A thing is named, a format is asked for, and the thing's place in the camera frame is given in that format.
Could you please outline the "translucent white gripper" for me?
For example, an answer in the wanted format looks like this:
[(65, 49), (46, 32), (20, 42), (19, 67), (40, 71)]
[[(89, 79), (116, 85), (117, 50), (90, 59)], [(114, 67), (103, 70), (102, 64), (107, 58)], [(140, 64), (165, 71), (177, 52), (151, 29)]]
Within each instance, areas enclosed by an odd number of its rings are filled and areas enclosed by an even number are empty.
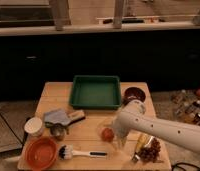
[(112, 118), (106, 118), (98, 124), (97, 130), (102, 132), (105, 128), (110, 127), (112, 127), (114, 134), (118, 137), (118, 148), (123, 149), (126, 144), (126, 137), (128, 136), (130, 129), (122, 124), (118, 118), (115, 118), (114, 120)]

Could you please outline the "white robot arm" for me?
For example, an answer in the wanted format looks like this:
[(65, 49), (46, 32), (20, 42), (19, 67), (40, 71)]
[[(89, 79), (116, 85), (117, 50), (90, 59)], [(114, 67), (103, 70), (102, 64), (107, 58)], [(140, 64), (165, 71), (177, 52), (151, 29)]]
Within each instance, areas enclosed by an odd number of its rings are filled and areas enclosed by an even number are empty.
[(200, 126), (150, 117), (140, 100), (132, 100), (120, 109), (107, 125), (99, 128), (99, 134), (105, 128), (110, 128), (117, 138), (125, 139), (135, 130), (200, 154)]

